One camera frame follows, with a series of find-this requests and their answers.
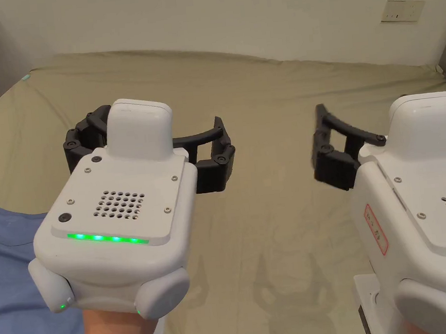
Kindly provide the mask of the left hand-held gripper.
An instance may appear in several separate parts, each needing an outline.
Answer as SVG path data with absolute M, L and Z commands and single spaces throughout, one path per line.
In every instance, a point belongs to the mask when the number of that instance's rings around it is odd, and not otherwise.
M 198 161 L 205 144 L 210 158 Z M 54 313 L 130 313 L 163 334 L 190 286 L 195 195 L 224 191 L 234 166 L 223 120 L 172 139 L 168 105 L 122 99 L 87 113 L 63 149 L 72 174 L 34 237 L 35 286 Z

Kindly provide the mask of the person's right hand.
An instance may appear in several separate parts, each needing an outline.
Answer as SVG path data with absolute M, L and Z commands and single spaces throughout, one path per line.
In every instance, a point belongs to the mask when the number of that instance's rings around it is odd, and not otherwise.
M 406 320 L 403 322 L 401 329 L 401 334 L 429 334 Z

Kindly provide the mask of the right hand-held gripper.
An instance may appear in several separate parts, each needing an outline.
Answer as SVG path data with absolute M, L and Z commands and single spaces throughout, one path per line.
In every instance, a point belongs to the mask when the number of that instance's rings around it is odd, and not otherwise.
M 386 138 L 315 108 L 314 178 L 352 188 L 350 215 L 372 274 L 354 277 L 366 334 L 446 334 L 446 92 L 403 96 Z M 343 151 L 331 132 L 345 136 Z

